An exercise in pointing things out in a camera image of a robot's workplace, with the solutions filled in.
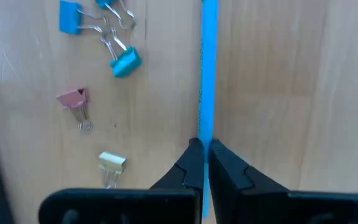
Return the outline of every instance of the scratch on table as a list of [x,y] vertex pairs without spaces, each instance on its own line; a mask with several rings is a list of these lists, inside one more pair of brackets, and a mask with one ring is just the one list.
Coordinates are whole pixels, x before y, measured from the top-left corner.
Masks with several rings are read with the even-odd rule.
[[0,75],[0,80],[4,80],[5,65],[6,65],[6,62],[4,61],[4,63],[2,64],[2,67],[1,67],[1,75]]
[[13,68],[13,66],[12,66],[12,64],[11,64],[11,61],[9,61],[8,57],[6,56],[5,50],[2,50],[2,53],[4,54],[5,59],[6,59],[6,62],[7,62],[7,64],[9,65],[9,67],[11,68],[12,73],[13,73],[21,82],[23,82],[23,80],[17,75],[15,69]]
[[35,44],[37,44],[37,47],[40,46],[40,40],[38,39],[38,37],[31,31],[31,35],[35,40]]

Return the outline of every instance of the blue ruler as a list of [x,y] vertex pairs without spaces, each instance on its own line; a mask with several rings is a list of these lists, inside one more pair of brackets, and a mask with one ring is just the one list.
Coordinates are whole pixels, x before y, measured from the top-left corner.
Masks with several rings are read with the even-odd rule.
[[216,35],[218,0],[202,0],[200,44],[200,91],[198,97],[198,138],[204,146],[203,218],[209,209],[208,149],[214,123]]

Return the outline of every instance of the pink binder clip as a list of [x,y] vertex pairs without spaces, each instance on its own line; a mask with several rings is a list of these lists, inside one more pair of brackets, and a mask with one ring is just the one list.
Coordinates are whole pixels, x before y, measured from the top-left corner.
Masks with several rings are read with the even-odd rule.
[[77,128],[80,130],[90,130],[92,123],[88,118],[86,111],[86,89],[81,88],[72,90],[64,94],[56,96],[56,99],[63,105],[65,109],[71,111],[77,120]]

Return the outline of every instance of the wood grain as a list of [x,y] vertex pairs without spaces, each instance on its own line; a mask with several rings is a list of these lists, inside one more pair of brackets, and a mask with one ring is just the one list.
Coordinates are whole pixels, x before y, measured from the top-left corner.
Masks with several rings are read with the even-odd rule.
[[[103,151],[128,158],[121,187],[147,188],[196,136],[201,3],[127,6],[137,27],[119,35],[143,65],[117,80],[98,34],[58,31],[58,1],[0,1],[0,167],[17,223],[37,223],[55,190],[102,187]],[[216,69],[214,137],[288,188],[358,192],[358,0],[220,1]],[[82,86],[89,134],[55,100]]]

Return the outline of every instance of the binder clip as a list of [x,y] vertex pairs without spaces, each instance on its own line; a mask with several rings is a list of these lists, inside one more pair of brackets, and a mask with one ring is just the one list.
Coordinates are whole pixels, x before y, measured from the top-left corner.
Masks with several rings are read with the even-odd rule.
[[86,90],[84,88],[72,90],[67,93],[56,96],[56,99],[65,109],[71,111],[77,121],[77,128],[80,130],[90,130],[92,123],[89,120],[86,111]]
[[100,26],[82,25],[82,16],[87,16],[95,20],[103,20],[106,27],[110,27],[107,16],[92,16],[82,11],[81,4],[76,2],[60,1],[59,30],[67,34],[81,34],[82,29],[94,29],[102,33]]
[[118,18],[118,23],[119,23],[119,26],[123,29],[123,30],[132,30],[135,25],[136,25],[136,22],[135,22],[135,17],[134,17],[134,14],[128,10],[126,7],[125,7],[125,4],[124,4],[124,0],[119,0],[120,2],[120,5],[121,7],[124,9],[124,11],[126,12],[126,14],[131,18],[132,20],[132,23],[129,27],[126,27],[124,26],[124,22],[122,20],[122,17],[120,16],[120,14],[113,8],[110,6],[111,3],[114,3],[116,2],[117,0],[95,0],[98,7],[100,9],[109,9],[117,18]]
[[99,168],[104,171],[104,187],[116,189],[118,176],[124,172],[127,159],[117,154],[103,152],[99,155],[99,160]]
[[[114,41],[124,50],[122,54],[117,56],[115,53],[111,42],[107,40],[107,36],[112,34]],[[112,68],[112,74],[116,78],[123,78],[131,74],[135,69],[137,69],[142,64],[142,59],[139,57],[136,49],[134,47],[126,47],[117,36],[117,31],[115,28],[111,28],[108,32],[104,30],[102,33],[101,41],[106,44],[106,47],[109,49],[112,61],[110,62],[110,67]]]

